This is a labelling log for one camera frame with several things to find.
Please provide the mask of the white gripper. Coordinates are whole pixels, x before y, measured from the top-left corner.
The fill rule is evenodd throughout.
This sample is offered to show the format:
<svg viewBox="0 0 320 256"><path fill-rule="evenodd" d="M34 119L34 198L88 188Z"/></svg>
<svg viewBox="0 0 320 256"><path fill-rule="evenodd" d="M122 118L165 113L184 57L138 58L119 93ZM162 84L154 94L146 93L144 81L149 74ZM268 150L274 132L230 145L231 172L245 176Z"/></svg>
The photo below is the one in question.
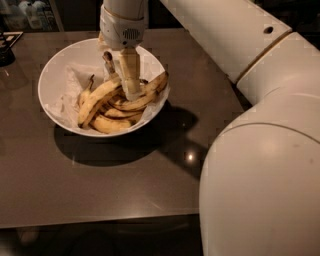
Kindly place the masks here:
<svg viewBox="0 0 320 256"><path fill-rule="evenodd" d="M143 5L102 5L100 32L106 45L120 51L123 87L129 101L140 95L140 56L135 48L144 36Z"/></svg>

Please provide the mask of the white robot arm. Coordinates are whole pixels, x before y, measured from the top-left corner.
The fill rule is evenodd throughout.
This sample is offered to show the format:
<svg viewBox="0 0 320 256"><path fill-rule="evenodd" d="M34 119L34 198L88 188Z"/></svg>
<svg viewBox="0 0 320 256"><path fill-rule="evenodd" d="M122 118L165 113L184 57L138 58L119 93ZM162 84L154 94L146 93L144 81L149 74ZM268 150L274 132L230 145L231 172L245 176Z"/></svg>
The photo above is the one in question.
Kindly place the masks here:
<svg viewBox="0 0 320 256"><path fill-rule="evenodd" d="M251 0L161 0L251 103L200 179L204 256L320 256L320 51Z"/></svg>

